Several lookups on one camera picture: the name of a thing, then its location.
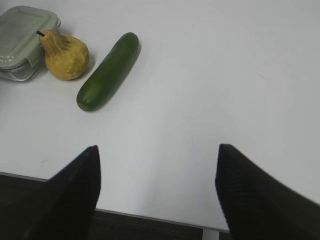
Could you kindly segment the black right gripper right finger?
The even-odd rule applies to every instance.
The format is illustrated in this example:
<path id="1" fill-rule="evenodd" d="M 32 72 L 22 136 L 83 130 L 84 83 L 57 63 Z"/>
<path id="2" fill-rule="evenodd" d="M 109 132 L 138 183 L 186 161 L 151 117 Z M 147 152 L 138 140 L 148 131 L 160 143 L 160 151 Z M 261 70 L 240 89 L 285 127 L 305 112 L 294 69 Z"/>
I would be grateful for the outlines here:
<path id="1" fill-rule="evenodd" d="M 320 206 L 220 144 L 215 189 L 233 240 L 318 240 Z"/>

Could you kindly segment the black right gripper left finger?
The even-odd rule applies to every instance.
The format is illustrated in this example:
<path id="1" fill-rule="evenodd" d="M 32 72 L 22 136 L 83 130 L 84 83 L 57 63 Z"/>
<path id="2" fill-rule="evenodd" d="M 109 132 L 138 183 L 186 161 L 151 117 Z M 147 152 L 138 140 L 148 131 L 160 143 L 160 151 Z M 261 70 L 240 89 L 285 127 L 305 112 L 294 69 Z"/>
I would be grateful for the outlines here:
<path id="1" fill-rule="evenodd" d="M 100 155 L 94 145 L 38 189 L 3 207 L 0 238 L 86 240 L 100 191 Z"/>

